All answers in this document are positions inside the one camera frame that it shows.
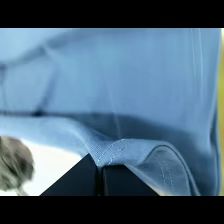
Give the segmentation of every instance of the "blue cloth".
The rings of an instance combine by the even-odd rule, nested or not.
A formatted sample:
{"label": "blue cloth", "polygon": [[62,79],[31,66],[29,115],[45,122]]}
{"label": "blue cloth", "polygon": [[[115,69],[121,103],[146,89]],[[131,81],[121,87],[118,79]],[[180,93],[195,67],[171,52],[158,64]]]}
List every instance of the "blue cloth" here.
{"label": "blue cloth", "polygon": [[99,167],[125,164],[172,195],[218,195],[220,43],[220,29],[207,28],[44,39],[2,59],[0,135],[90,153]]}

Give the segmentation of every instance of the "hair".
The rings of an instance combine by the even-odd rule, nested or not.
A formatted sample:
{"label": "hair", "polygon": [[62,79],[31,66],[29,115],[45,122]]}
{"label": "hair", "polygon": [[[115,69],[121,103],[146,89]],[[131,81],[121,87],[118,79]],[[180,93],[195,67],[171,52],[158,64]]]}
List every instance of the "hair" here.
{"label": "hair", "polygon": [[32,154],[21,141],[0,137],[0,190],[16,190],[26,195],[23,184],[32,179],[34,173]]}

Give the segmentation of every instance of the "black object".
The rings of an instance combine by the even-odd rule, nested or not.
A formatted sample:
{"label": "black object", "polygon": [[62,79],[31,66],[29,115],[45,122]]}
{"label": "black object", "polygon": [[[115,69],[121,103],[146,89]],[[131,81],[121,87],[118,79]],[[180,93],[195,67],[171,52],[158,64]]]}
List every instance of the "black object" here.
{"label": "black object", "polygon": [[97,195],[159,196],[126,166],[106,166],[99,172],[89,154],[41,196]]}

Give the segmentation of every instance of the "blue fabric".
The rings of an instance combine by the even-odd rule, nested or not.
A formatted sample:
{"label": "blue fabric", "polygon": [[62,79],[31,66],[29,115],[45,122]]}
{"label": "blue fabric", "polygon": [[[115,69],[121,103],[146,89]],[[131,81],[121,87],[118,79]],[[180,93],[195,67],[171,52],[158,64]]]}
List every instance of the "blue fabric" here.
{"label": "blue fabric", "polygon": [[0,66],[0,135],[218,195],[220,29],[81,29]]}

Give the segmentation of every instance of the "denim fabric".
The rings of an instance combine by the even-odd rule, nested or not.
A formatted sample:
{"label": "denim fabric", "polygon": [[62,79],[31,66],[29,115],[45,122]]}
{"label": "denim fabric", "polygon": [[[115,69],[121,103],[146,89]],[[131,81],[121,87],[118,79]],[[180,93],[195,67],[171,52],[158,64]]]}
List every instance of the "denim fabric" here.
{"label": "denim fabric", "polygon": [[125,164],[172,195],[218,195],[220,29],[81,29],[0,66],[0,135]]}

